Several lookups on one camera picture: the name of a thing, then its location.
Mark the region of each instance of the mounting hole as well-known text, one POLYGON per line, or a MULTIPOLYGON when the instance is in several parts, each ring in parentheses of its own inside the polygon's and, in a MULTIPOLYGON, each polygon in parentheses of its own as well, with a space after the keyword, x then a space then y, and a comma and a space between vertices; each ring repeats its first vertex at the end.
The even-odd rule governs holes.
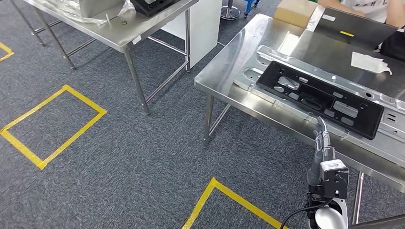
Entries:
POLYGON ((367 109, 367 104, 360 104, 360 109, 361 110, 367 109))

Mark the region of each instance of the robotic hand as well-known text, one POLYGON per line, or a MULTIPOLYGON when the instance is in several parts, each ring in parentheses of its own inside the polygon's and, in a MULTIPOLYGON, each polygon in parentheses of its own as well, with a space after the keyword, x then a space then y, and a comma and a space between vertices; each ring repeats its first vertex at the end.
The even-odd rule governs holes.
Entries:
POLYGON ((288 215, 305 211, 310 229, 347 229, 347 185, 349 169, 342 161, 335 159, 335 149, 330 145, 329 132, 325 121, 318 117, 315 134, 315 154, 311 168, 307 172, 307 205, 288 215))

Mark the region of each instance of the yellow tape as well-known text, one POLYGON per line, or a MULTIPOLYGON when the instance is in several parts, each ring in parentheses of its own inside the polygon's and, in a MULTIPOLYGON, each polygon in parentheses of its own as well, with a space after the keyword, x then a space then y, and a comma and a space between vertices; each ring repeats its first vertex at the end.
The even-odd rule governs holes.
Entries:
POLYGON ((14 54, 14 52, 9 47, 5 46, 1 42, 0 42, 0 49, 3 49, 7 53, 7 55, 0 58, 0 61, 4 61, 5 59, 9 58, 14 54))
POLYGON ((353 34, 348 33, 348 32, 345 32, 345 31, 341 31, 341 34, 347 35, 347 36, 349 36, 349 37, 354 37, 353 34))
POLYGON ((33 109, 29 110, 25 114, 21 115, 11 123, 7 124, 3 129, 0 130, 0 135, 2 135, 7 141, 9 141, 16 149, 18 149, 24 156, 26 156, 32 163, 34 163, 39 169, 44 169, 45 166, 52 161, 56 156, 58 156, 62 151, 64 151, 72 142, 74 142, 80 135, 82 135, 88 128, 90 128, 95 122, 97 122, 103 115, 106 114, 106 110, 95 104, 90 99, 86 98, 84 95, 80 94, 75 89, 71 88, 68 85, 64 85, 61 90, 55 92, 53 95, 49 96, 43 102, 38 104, 33 109), (59 148, 57 148, 51 155, 49 155, 45 160, 41 160, 37 155, 35 155, 29 148, 27 148, 23 143, 21 143, 17 138, 15 138, 10 132, 7 130, 10 129, 12 126, 16 125, 18 122, 23 120, 24 118, 30 116, 32 113, 38 111, 43 106, 48 104, 54 98, 62 94, 64 91, 68 91, 73 96, 77 97, 85 104, 90 106, 91 108, 98 111, 98 114, 90 120, 85 126, 83 126, 79 131, 77 131, 72 137, 70 137, 65 143, 63 143, 59 148))
POLYGON ((205 202, 207 201, 208 197, 210 196, 210 194, 213 191, 216 184, 217 184, 217 181, 213 177, 211 179, 210 183, 208 184, 207 188, 205 188, 205 191, 202 193, 197 204, 195 205, 188 220, 186 221, 186 223, 184 224, 184 226, 181 229, 190 229, 191 228, 192 224, 197 219, 198 214, 200 213, 201 209, 203 208, 205 202))
POLYGON ((39 165, 42 163, 42 160, 35 155, 29 148, 27 148, 23 143, 21 143, 17 138, 15 138, 10 132, 7 130, 2 130, 0 132, 7 141, 9 141, 15 148, 17 148, 24 156, 26 156, 31 162, 35 165, 39 165))
POLYGON ((236 201, 238 204, 242 205, 249 211, 251 211, 253 214, 257 215, 259 218, 262 220, 266 221, 268 224, 273 226, 274 228, 279 229, 281 226, 281 223, 275 220, 273 217, 269 216, 266 214, 264 211, 258 209, 256 206, 253 204, 249 203, 247 200, 243 199, 240 195, 234 193, 232 190, 229 188, 225 187, 223 184, 219 183, 214 177, 211 179, 210 183, 208 184, 207 188, 205 191, 202 193, 200 199, 198 200, 197 204, 195 205, 191 215, 187 219, 186 223, 181 229, 190 229, 194 221, 197 219, 198 214, 200 213, 201 209, 203 208, 205 202, 207 201, 208 197, 212 193, 213 189, 217 188, 221 192, 223 192, 225 195, 236 201))

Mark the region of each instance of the plastic wrap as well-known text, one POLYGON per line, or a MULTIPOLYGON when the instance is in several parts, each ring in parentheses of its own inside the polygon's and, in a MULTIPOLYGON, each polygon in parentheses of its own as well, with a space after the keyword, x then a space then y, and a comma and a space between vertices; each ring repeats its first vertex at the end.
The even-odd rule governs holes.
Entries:
MULTIPOLYGON (((83 17, 80 12, 79 0, 38 0, 38 2, 45 7, 48 7, 53 11, 77 22, 101 25, 108 21, 107 19, 104 20, 83 17)), ((119 15, 128 10, 135 10, 135 8, 129 0, 126 0, 124 6, 119 12, 119 15)))

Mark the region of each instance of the black cable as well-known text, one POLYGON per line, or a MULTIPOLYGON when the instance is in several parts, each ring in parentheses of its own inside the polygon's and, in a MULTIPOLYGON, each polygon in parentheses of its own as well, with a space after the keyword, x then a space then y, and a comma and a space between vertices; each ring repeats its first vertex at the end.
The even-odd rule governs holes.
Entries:
POLYGON ((284 225, 287 223, 287 221, 288 221, 293 215, 295 215, 295 214, 297 214, 297 213, 300 213, 300 212, 302 212, 302 211, 308 211, 308 210, 312 210, 312 209, 316 209, 316 208, 321 208, 321 207, 323 207, 323 206, 325 206, 325 205, 327 205, 327 204, 330 204, 330 203, 332 202, 332 200, 333 200, 333 198, 331 198, 330 200, 326 201, 326 202, 323 203, 323 204, 319 204, 319 205, 312 206, 312 207, 307 207, 307 208, 301 208, 301 209, 298 209, 298 210, 294 211, 293 213, 289 214, 289 215, 283 220, 283 223, 281 224, 280 229, 283 229, 283 228, 284 228, 284 225))

